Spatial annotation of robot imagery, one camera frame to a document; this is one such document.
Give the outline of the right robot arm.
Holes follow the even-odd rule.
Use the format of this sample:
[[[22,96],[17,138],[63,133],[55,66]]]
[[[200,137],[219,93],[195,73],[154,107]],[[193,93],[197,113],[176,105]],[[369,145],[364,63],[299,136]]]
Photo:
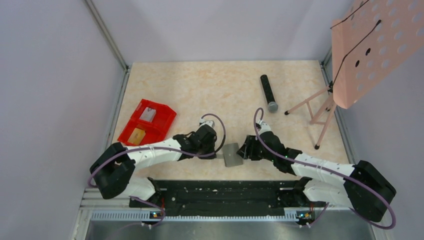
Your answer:
[[[394,186],[369,162],[340,164],[285,147],[271,131],[257,139],[247,135],[237,151],[243,159],[268,160],[282,173],[300,177],[295,187],[311,202],[326,202],[354,210],[371,222],[380,222],[397,194]]]

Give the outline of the grey card holder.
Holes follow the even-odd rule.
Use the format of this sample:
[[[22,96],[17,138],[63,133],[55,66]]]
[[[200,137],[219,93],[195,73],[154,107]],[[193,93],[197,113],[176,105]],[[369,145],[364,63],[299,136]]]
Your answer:
[[[237,154],[239,150],[238,143],[228,143],[222,147],[224,165],[227,168],[237,167],[244,164],[244,160]]]

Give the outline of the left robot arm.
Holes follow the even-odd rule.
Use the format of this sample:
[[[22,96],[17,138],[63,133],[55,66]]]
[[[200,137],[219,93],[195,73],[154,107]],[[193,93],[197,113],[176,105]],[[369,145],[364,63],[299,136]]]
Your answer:
[[[177,134],[166,140],[142,146],[110,145],[91,165],[89,172],[101,197],[113,199],[121,194],[149,200],[159,192],[153,180],[137,177],[135,172],[165,162],[215,158],[217,133],[212,120],[190,134]]]

